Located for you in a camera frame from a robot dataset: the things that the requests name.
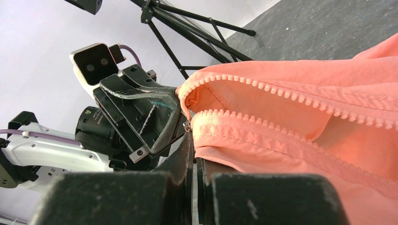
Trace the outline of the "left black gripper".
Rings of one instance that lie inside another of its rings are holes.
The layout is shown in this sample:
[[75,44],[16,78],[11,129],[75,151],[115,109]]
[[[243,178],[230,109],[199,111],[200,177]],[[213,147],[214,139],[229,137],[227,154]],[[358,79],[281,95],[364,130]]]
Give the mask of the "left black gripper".
[[175,90],[157,83],[137,64],[102,79],[94,89],[97,105],[133,163],[165,155],[183,136],[185,117]]

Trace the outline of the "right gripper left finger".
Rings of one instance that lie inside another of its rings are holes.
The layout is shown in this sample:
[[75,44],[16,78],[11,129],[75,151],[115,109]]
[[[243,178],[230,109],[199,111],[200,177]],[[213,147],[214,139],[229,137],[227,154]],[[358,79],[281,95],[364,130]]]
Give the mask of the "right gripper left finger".
[[66,173],[55,177],[33,225],[192,224],[192,140],[150,172]]

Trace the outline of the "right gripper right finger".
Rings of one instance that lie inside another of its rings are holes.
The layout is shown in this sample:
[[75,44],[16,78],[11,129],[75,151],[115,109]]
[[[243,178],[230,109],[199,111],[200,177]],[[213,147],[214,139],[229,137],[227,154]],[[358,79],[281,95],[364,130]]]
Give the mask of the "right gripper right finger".
[[204,225],[347,225],[332,184],[308,173],[238,173],[197,159],[198,213]]

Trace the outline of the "salmon pink zip jacket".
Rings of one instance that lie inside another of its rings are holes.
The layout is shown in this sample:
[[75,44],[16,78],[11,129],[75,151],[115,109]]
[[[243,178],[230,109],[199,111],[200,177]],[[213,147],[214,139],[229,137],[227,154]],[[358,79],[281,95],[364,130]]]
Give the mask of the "salmon pink zip jacket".
[[348,60],[210,66],[176,94],[195,157],[244,173],[319,174],[351,224],[397,224],[397,35]]

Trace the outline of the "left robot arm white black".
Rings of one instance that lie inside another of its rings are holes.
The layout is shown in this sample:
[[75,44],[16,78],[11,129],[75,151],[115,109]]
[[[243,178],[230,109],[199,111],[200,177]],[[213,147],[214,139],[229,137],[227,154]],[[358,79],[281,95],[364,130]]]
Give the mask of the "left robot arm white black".
[[96,105],[83,110],[72,134],[38,123],[23,111],[0,141],[0,186],[44,190],[67,172],[150,171],[183,135],[184,116],[176,89],[156,82],[139,65],[81,85]]

